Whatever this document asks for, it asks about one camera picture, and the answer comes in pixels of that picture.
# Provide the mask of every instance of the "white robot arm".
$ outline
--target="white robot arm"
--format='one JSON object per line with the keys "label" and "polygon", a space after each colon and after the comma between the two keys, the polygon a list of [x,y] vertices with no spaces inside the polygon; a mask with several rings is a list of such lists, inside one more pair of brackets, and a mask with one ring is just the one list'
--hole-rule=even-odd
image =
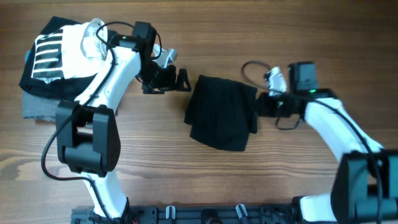
{"label": "white robot arm", "polygon": [[[100,105],[105,105],[107,108],[111,108],[116,114],[123,94],[141,71],[141,57],[138,52],[132,51],[130,48],[116,46],[113,50],[116,55],[116,66],[96,98],[88,106],[99,107]],[[177,51],[174,49],[165,50],[160,48],[159,44],[155,44],[155,55],[159,55],[160,51],[162,51],[160,57],[153,61],[161,68],[166,69],[177,58]],[[91,94],[98,88],[102,80],[104,80],[111,67],[111,63],[112,54],[108,50],[103,69],[95,76],[87,89],[76,97],[75,101],[79,101],[82,105],[90,98]]]}
{"label": "white robot arm", "polygon": [[[365,138],[372,152],[377,153],[383,149],[380,143],[371,139],[355,121],[351,119],[343,108],[343,104],[340,100],[336,98],[321,98],[318,100],[336,108],[341,114],[348,118],[361,133],[362,137]],[[318,103],[308,103],[305,109],[305,121],[318,132],[339,162],[343,154],[349,154],[353,151],[368,153],[347,122],[330,109]],[[330,200],[330,193],[303,197],[300,200],[303,219],[308,222],[336,222]]]}

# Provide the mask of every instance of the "white cloth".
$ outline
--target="white cloth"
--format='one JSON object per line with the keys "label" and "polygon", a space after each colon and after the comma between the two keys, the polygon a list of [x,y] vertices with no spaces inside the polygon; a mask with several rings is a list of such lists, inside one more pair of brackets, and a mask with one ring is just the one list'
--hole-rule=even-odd
{"label": "white cloth", "polygon": [[[56,79],[83,78],[98,73],[107,51],[95,33],[103,24],[96,18],[84,24],[64,26],[50,35],[38,36],[31,77],[50,83]],[[98,35],[107,41],[107,28],[104,27]]]}

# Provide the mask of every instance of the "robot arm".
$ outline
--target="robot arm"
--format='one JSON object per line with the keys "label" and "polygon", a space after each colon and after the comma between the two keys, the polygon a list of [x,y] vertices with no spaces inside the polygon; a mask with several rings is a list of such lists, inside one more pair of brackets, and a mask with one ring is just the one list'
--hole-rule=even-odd
{"label": "robot arm", "polygon": [[[164,93],[170,90],[191,90],[185,69],[181,69],[176,77],[175,67],[170,65],[177,58],[177,52],[174,49],[162,49],[158,44],[154,44],[156,35],[156,30],[149,23],[137,22],[132,36],[115,35],[111,39],[110,44],[114,46],[116,66],[96,98],[88,106],[105,105],[113,109],[116,114],[119,102],[134,78],[142,80],[142,89],[147,94]],[[152,50],[159,57],[153,59]],[[108,50],[103,69],[95,76],[88,88],[75,98],[75,101],[79,101],[82,105],[90,98],[104,80],[112,60],[112,54]]]}
{"label": "robot arm", "polygon": [[[339,169],[331,193],[302,197],[298,202],[303,222],[364,223],[377,220],[380,203],[381,220],[397,219],[398,178],[397,153],[385,151],[348,115],[342,102],[329,89],[318,89],[313,63],[296,63],[289,67],[290,89],[298,96],[316,101],[294,100],[292,113],[298,113],[315,129],[339,161]],[[371,155],[354,129],[342,116],[322,105],[337,110],[350,122],[369,146]],[[374,175],[372,162],[380,170],[382,199],[377,186],[368,177]]]}

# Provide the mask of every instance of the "white stripe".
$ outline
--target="white stripe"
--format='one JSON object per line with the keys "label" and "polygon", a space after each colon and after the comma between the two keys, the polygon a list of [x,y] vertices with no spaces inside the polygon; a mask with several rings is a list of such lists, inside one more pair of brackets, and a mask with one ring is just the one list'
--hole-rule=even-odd
{"label": "white stripe", "polygon": [[42,59],[42,60],[36,61],[35,64],[44,63],[44,62],[58,62],[58,59],[57,58]]}
{"label": "white stripe", "polygon": [[41,44],[36,45],[36,48],[37,48],[37,47],[40,47],[40,46],[45,46],[45,45],[50,45],[50,44],[61,44],[61,43],[62,43],[62,40],[60,40],[60,41],[44,42],[44,43],[41,43]]}
{"label": "white stripe", "polygon": [[62,34],[51,34],[51,35],[48,35],[46,37],[40,38],[40,40],[45,40],[45,39],[50,38],[50,37],[61,37],[61,36],[62,36]]}
{"label": "white stripe", "polygon": [[62,68],[42,68],[42,69],[37,69],[37,70],[33,70],[33,73],[37,73],[37,72],[53,72],[53,71],[61,71]]}
{"label": "white stripe", "polygon": [[36,40],[39,40],[39,39],[41,39],[43,37],[52,36],[52,35],[55,35],[55,32],[52,33],[52,34],[48,34],[48,35],[40,34],[40,35],[37,36]]}
{"label": "white stripe", "polygon": [[54,53],[54,52],[58,52],[58,49],[43,50],[42,52],[37,53],[36,56],[41,55],[41,54]]}

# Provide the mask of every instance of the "black base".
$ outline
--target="black base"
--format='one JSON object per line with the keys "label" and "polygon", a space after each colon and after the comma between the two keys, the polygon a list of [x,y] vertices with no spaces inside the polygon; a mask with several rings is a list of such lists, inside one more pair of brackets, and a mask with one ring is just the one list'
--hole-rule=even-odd
{"label": "black base", "polygon": [[[176,219],[165,219],[165,208],[157,207],[130,207],[133,215],[137,218],[138,224],[202,224],[202,211],[213,209],[217,212],[218,218],[223,224],[241,224],[243,221],[238,218],[235,207],[176,207]],[[247,206],[249,224],[298,224],[297,212],[292,204],[267,204],[263,206]],[[91,209],[72,210],[71,224],[92,224],[89,220]]]}

